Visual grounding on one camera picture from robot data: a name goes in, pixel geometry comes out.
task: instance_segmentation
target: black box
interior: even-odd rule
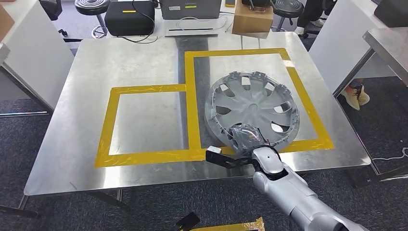
[[[153,2],[111,2],[106,12],[105,24],[109,33],[113,36],[149,35],[154,27]]]
[[[374,15],[388,27],[408,26],[408,0],[382,0]]]

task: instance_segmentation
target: yellow tape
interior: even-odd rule
[[[192,231],[253,231],[253,230],[265,231],[264,221],[262,217],[256,219],[255,222],[192,229]]]
[[[95,166],[123,166],[141,165],[166,162],[203,161],[205,160],[205,148],[201,147],[200,130],[198,123],[197,96],[195,88],[194,58],[208,56],[233,56],[233,55],[257,55],[274,54],[280,55],[284,63],[290,63],[290,57],[284,48],[255,49],[255,50],[231,50],[231,51],[187,51],[185,52],[185,84],[134,86],[112,88],[106,108],[105,120],[103,122],[101,138],[99,141]],[[332,149],[334,145],[326,131],[320,117],[303,86],[303,83],[293,65],[286,65],[289,76],[295,86],[301,102],[306,109],[309,119],[318,136],[317,139],[294,141],[281,153],[313,151],[321,149]],[[170,150],[158,152],[144,152],[132,154],[109,155],[119,96],[121,94],[153,93],[153,92],[186,92],[187,108],[187,131],[189,139],[188,150]],[[223,154],[234,154],[229,147],[221,147]]]
[[[198,127],[197,95],[195,92],[194,56],[185,53],[187,130],[190,149],[201,149],[200,129]]]

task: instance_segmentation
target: sneaker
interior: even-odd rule
[[[294,32],[295,32],[297,35],[302,35],[302,34],[305,33],[305,29],[304,29],[303,27],[296,27],[296,29],[294,30]]]
[[[348,105],[350,105],[352,108],[356,109],[357,111],[360,110],[360,105],[358,104],[358,97],[360,95],[360,92],[361,92],[361,88],[354,89],[351,87],[346,87],[341,93],[345,97],[345,100],[348,103]]]
[[[363,106],[366,103],[368,103],[369,101],[370,101],[370,97],[366,92],[364,92],[364,85],[362,85],[360,96],[358,97],[358,104],[360,106]]]
[[[322,27],[324,25],[324,21],[321,20],[321,19],[318,19],[316,21],[311,21],[311,24],[313,24],[314,26],[317,26],[317,27]]]

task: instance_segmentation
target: cable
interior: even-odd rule
[[[405,150],[408,148],[402,148],[401,152],[402,152],[402,156],[400,157],[390,157],[390,158],[373,158],[372,160],[395,160],[395,159],[402,159],[405,156],[408,157],[408,154],[405,153]]]
[[[235,13],[226,12],[226,11],[220,11],[220,13],[230,13],[230,14],[235,14]]]
[[[185,30],[185,29],[183,29],[183,28],[180,27],[180,23],[181,23],[183,20],[185,20],[185,19],[195,19],[195,20],[197,20],[197,21],[199,21],[199,22],[213,22],[213,21],[214,21],[214,20],[198,19],[198,18],[196,18],[196,17],[184,17],[184,18],[179,19],[179,20],[176,22],[176,26],[177,26],[180,30]],[[228,21],[228,18],[225,19],[225,22],[224,22],[224,24],[223,24],[222,26],[217,27],[217,28],[213,28],[213,29],[210,29],[210,30],[205,30],[204,32],[221,29],[221,28],[225,27],[225,25],[227,24],[227,21]]]
[[[144,38],[142,38],[142,39],[140,39],[140,40],[138,40],[138,41],[133,41],[133,40],[130,40],[130,39],[125,38],[125,37],[123,37],[123,36],[118,36],[118,38],[123,38],[124,40],[127,40],[127,41],[129,41],[129,42],[140,43],[140,44],[149,44],[149,43],[156,42],[156,41],[159,39],[159,37],[156,37],[156,40],[155,40],[155,41],[152,41],[152,42],[141,42],[141,41],[146,40],[151,34],[153,34],[154,28],[156,27],[156,23],[154,23],[154,20],[153,20],[151,17],[149,17],[148,15],[146,15],[146,14],[144,14],[144,13],[142,13],[142,12],[136,10],[134,3],[135,3],[135,0],[132,0],[132,7],[133,7],[133,9],[134,9],[137,13],[140,13],[141,15],[143,15],[143,16],[149,18],[149,19],[153,22],[153,28],[152,28],[152,30],[150,31],[150,33],[149,33],[146,37],[144,37]]]
[[[153,41],[150,41],[150,42],[139,42],[139,41],[133,41],[133,40],[130,40],[130,39],[128,39],[128,38],[126,38],[126,37],[122,37],[122,36],[118,36],[118,38],[123,38],[124,40],[127,40],[127,41],[129,41],[129,42],[134,42],[134,43],[138,43],[138,44],[149,44],[149,43],[154,43],[154,42],[156,42],[156,41],[159,39],[159,37],[158,37],[158,36],[156,36],[156,39],[155,39],[155,40],[153,40]]]

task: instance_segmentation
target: metal stool leg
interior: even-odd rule
[[[285,21],[284,17],[280,17],[281,19],[279,20],[278,26],[275,27],[273,26],[272,29],[275,29],[275,32],[280,32],[280,31],[286,31],[285,29],[282,29],[283,21]]]
[[[108,34],[108,29],[106,28],[105,21],[103,20],[102,16],[98,14],[96,17],[98,18],[100,25],[92,30],[92,37],[94,39],[101,39]]]

